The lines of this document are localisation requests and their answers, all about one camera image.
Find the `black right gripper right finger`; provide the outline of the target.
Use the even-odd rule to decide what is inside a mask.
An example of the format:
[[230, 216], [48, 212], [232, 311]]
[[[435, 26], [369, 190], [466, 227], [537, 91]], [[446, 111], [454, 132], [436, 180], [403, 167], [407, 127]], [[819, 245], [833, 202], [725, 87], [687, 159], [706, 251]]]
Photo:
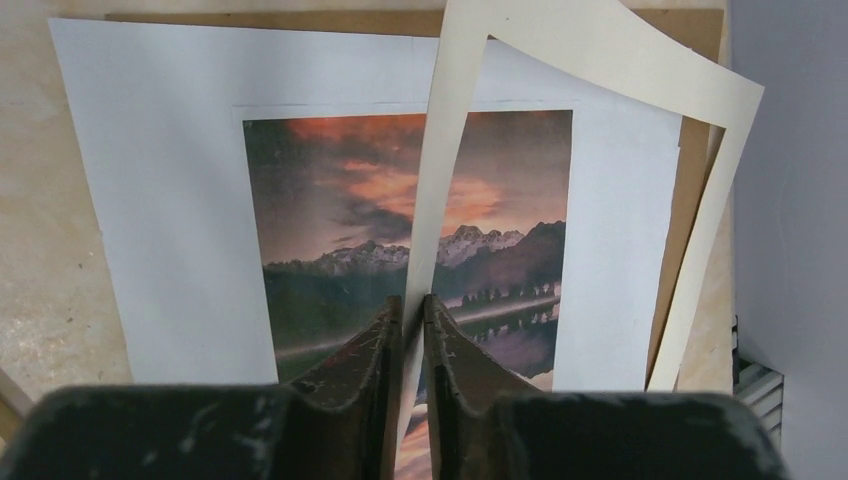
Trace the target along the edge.
[[423, 301], [437, 479], [785, 479], [743, 403], [706, 392], [546, 392]]

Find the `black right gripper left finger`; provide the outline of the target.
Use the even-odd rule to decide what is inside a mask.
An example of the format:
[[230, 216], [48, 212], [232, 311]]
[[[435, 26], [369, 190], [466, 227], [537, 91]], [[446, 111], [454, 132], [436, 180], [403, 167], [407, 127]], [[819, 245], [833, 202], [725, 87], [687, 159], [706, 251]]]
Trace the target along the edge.
[[43, 398], [5, 479], [389, 479], [402, 305], [284, 384], [78, 386]]

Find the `white paper sheet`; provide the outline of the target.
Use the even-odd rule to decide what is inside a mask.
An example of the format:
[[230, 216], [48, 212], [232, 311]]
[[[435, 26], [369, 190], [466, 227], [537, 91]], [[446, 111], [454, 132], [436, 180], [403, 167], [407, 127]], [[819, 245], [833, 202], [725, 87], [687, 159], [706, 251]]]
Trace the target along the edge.
[[[421, 113], [434, 38], [54, 18], [133, 379], [266, 383], [269, 316], [239, 121]], [[491, 40], [473, 107], [576, 111], [558, 391], [643, 388], [679, 114]]]

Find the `white mat board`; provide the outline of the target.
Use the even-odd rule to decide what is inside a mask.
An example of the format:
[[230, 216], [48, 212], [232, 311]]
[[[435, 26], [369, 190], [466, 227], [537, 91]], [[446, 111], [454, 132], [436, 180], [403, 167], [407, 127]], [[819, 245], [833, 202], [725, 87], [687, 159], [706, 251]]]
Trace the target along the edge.
[[438, 230], [486, 40], [617, 94], [719, 127], [724, 134], [670, 298], [647, 387], [678, 379], [709, 255], [763, 89], [671, 39], [617, 1], [451, 1], [427, 108], [403, 314], [408, 344], [397, 430], [412, 414], [422, 366], [419, 311], [430, 292]]

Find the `brown cardboard backing board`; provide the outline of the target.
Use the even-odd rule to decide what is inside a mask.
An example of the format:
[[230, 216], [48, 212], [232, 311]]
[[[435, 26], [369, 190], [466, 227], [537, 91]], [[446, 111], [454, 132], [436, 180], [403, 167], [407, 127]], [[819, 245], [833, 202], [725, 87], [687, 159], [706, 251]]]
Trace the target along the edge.
[[[627, 7], [677, 42], [701, 56], [722, 63], [726, 59], [726, 8], [724, 1], [629, 1]], [[382, 33], [435, 37], [440, 33], [443, 9], [423, 10], [324, 10], [289, 12], [141, 13], [112, 12], [110, 21], [175, 23], [184, 25], [322, 30], [346, 33]], [[666, 246], [657, 307], [667, 311], [669, 288], [679, 269], [671, 261], [683, 257], [684, 243], [694, 223], [713, 150], [715, 128], [684, 119], [681, 153], [673, 197], [671, 229]], [[725, 213], [707, 264], [688, 344], [677, 381], [681, 391], [732, 389], [732, 253], [730, 215]]]

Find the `sunset cloud photo print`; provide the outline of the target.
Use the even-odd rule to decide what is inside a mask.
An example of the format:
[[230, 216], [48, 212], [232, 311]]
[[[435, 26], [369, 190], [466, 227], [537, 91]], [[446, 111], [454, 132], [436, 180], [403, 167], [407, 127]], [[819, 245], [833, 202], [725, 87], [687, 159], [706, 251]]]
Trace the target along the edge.
[[[467, 117], [432, 281], [461, 331], [541, 390], [553, 383], [574, 114]], [[363, 416], [368, 353], [349, 347], [404, 293], [425, 117], [243, 123], [277, 375], [319, 408]]]

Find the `aluminium front rail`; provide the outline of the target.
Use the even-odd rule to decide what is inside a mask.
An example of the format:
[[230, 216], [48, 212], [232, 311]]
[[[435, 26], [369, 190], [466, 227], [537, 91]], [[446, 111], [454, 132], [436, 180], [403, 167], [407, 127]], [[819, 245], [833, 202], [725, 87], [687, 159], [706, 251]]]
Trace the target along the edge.
[[739, 350], [738, 316], [731, 324], [733, 396], [760, 419], [777, 449], [782, 443], [784, 375], [743, 358]]

